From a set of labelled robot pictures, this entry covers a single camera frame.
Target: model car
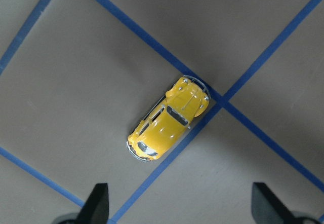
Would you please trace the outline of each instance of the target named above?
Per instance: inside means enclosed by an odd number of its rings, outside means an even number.
[[[209,100],[208,89],[200,80],[181,77],[128,136],[128,150],[142,161],[160,158],[207,109]]]

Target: concrete floor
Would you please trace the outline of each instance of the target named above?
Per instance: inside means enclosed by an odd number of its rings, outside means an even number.
[[[0,0],[1,56],[38,1]],[[224,95],[310,0],[110,1]],[[212,101],[183,150],[143,163],[127,135],[183,70],[97,1],[51,0],[0,75],[0,224],[77,212],[97,182],[111,223],[253,223],[254,181],[324,221],[323,19],[320,2],[230,105]]]

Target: yellow car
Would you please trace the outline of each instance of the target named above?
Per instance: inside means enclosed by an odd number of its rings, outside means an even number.
[[[181,77],[128,136],[127,148],[142,161],[160,158],[208,107],[206,86],[191,76]]]

